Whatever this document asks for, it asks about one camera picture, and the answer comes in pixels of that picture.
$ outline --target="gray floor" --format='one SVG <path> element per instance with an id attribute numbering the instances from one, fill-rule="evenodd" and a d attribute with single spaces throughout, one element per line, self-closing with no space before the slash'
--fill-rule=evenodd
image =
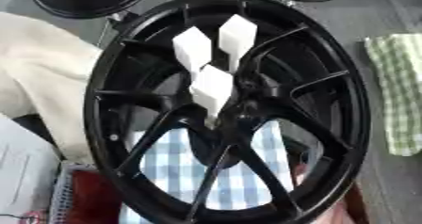
<path id="1" fill-rule="evenodd" d="M 168 0 L 143 0 L 134 7 L 143 12 Z M 388 154 L 382 131 L 381 95 L 361 41 L 391 33 L 422 30 L 422 0 L 334 0 L 297 4 L 325 25 L 346 47 L 363 74 L 373 114 L 371 147 L 360 176 L 371 223 L 419 224 L 422 213 L 422 154 Z M 113 38 L 105 19 L 72 21 L 53 17 L 31 0 L 0 0 L 0 10 L 46 20 L 101 47 Z"/>

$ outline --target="blue checkered cloth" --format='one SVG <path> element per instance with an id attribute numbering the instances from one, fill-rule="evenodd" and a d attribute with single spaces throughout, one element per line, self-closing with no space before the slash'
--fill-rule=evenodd
<path id="1" fill-rule="evenodd" d="M 134 139 L 140 139 L 142 135 L 143 133 L 135 133 Z M 293 190 L 279 122 L 269 121 L 258 130 L 253 137 L 252 147 L 285 189 Z M 163 135 L 147 151 L 139 167 L 157 187 L 187 203 L 193 202 L 207 169 L 194 157 L 186 129 L 172 130 Z M 214 210 L 241 210 L 270 201 L 271 195 L 264 182 L 240 162 L 219 174 L 208 196 L 206 207 Z M 151 222 L 123 206 L 120 223 Z"/>

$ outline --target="white cloth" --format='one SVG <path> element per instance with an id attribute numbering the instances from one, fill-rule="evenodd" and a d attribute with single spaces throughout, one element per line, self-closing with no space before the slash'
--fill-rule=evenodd
<path id="1" fill-rule="evenodd" d="M 99 54 L 63 29 L 0 12 L 0 112 L 39 113 L 66 157 L 90 162 L 82 109 Z"/>

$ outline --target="white cube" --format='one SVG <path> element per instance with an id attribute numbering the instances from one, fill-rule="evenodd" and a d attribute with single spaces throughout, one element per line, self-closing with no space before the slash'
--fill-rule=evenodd
<path id="1" fill-rule="evenodd" d="M 179 34 L 172 41 L 176 58 L 192 74 L 192 79 L 204 65 L 211 62 L 211 39 L 196 26 Z"/>
<path id="2" fill-rule="evenodd" d="M 190 86 L 193 101 L 208 110 L 214 120 L 232 95 L 233 76 L 214 66 L 206 65 Z"/>
<path id="3" fill-rule="evenodd" d="M 234 15 L 219 29 L 219 48 L 230 56 L 229 69 L 234 73 L 238 61 L 255 44 L 258 25 Z"/>

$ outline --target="checkered cloth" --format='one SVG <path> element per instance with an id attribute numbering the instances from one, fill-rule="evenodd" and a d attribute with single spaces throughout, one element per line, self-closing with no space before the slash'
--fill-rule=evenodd
<path id="1" fill-rule="evenodd" d="M 409 156 L 422 149 L 422 35 L 366 39 L 381 85 L 389 151 Z"/>
<path id="2" fill-rule="evenodd" d="M 266 123 L 253 137 L 252 147 L 291 191 L 293 184 L 287 153 L 277 121 Z M 206 167 L 190 149 L 187 130 L 172 130 L 159 139 L 142 159 L 140 169 L 155 185 L 176 199 L 194 200 Z M 271 196 L 266 185 L 245 164 L 240 162 L 223 170 L 214 183 L 206 207 L 215 210 L 240 210 L 266 204 Z M 120 223 L 150 223 L 130 208 L 123 206 Z"/>

